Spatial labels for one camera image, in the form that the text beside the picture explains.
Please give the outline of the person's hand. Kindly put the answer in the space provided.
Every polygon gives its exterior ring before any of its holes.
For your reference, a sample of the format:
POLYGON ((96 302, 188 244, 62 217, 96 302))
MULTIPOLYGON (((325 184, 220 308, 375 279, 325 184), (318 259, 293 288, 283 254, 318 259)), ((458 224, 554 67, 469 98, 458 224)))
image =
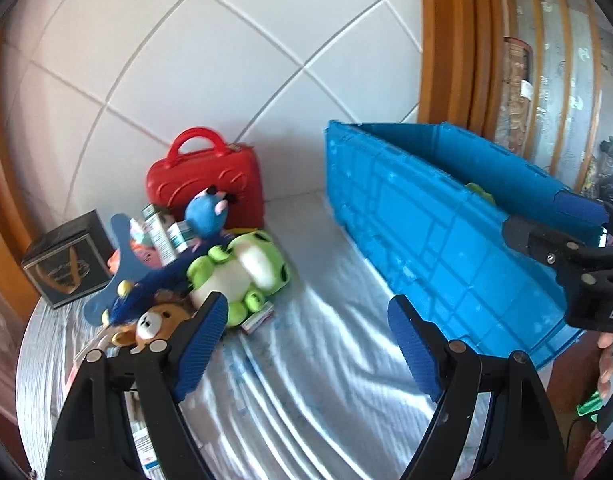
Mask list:
POLYGON ((602 399, 606 399, 610 393, 610 379, 613 376, 613 334, 600 333, 597 346, 601 350, 597 391, 602 399))

